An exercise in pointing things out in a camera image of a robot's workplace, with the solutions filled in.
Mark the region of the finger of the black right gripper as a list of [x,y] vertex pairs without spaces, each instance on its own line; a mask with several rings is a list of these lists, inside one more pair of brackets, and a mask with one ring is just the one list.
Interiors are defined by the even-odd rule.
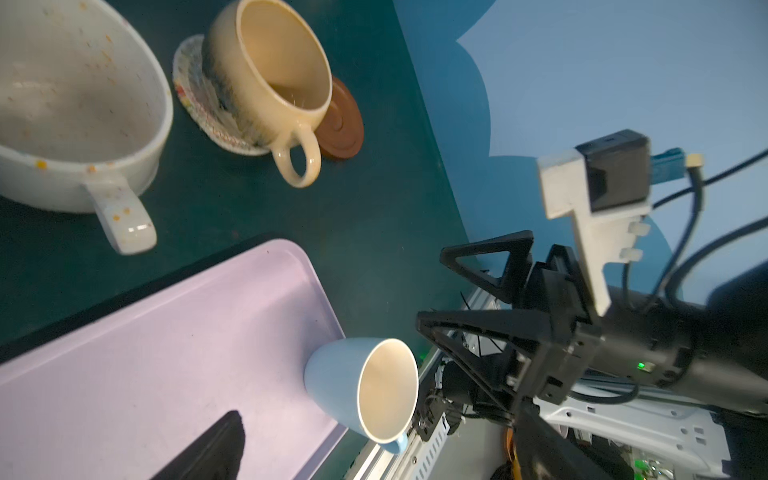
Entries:
[[534,235],[522,230],[445,247],[440,262],[504,303],[518,303],[533,265]]
[[518,413],[533,395],[533,373],[552,343],[550,315],[535,310],[422,311],[416,328],[500,414]]

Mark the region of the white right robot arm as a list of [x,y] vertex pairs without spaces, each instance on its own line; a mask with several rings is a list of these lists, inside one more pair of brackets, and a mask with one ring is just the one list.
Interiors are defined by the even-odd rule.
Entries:
[[501,300],[503,310],[423,311],[418,331],[451,361],[444,401],[515,433],[525,479],[604,479],[606,469],[543,419],[597,371],[742,414],[767,412],[767,269],[719,287],[705,306],[654,300],[590,276],[582,245],[531,256],[521,231],[447,247],[443,265]]

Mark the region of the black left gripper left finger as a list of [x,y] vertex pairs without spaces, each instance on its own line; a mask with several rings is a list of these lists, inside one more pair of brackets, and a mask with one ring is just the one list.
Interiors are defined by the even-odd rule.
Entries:
[[232,410],[162,468],[152,480],[236,479],[245,449],[242,417]]

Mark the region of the light blue mug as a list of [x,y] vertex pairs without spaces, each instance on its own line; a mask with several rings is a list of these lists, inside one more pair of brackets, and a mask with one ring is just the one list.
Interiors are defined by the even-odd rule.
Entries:
[[345,338],[318,348],[304,371],[314,402],[339,424],[393,455],[408,448],[419,397],[415,357],[396,338]]

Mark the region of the beige woven coaster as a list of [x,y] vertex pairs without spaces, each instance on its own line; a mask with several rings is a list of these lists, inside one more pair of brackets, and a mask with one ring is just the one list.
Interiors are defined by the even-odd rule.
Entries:
[[211,82],[202,71],[204,36],[186,38],[173,57],[173,82],[177,97],[192,120],[220,148],[242,156],[263,156],[269,150],[242,137],[232,116],[219,103]]

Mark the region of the yellow mug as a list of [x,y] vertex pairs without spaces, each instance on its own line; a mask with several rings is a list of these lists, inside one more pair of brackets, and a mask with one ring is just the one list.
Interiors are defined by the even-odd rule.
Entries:
[[271,152],[294,188],[315,182],[315,131],[332,98],[326,54],[284,1],[233,1],[204,36],[202,72],[225,118],[247,143]]

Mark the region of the cream mug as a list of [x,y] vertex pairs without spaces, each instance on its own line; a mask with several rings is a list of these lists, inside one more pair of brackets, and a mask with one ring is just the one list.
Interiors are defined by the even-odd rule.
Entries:
[[166,76],[104,1],[1,5],[1,194],[41,210],[95,214],[113,249],[152,249],[141,202],[173,120]]

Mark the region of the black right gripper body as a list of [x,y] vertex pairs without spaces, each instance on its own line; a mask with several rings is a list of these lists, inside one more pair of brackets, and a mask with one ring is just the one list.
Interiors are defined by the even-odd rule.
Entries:
[[669,387],[694,357],[691,321],[661,307],[641,314],[617,301],[599,316],[573,250],[562,245],[533,265],[511,312],[510,340],[527,360],[514,390],[524,397],[560,404],[590,370],[636,388]]

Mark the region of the brown wooden coaster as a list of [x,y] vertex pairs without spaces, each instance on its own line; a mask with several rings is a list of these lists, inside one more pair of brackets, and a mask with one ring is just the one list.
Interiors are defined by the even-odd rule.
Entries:
[[356,156],[364,142],[364,123],[353,95],[336,76],[324,119],[315,131],[321,153],[335,160]]

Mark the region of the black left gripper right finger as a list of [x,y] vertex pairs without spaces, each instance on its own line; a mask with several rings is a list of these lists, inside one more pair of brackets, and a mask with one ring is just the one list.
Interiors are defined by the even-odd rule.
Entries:
[[521,479],[610,479],[544,421],[531,402],[523,403],[517,411],[513,437]]

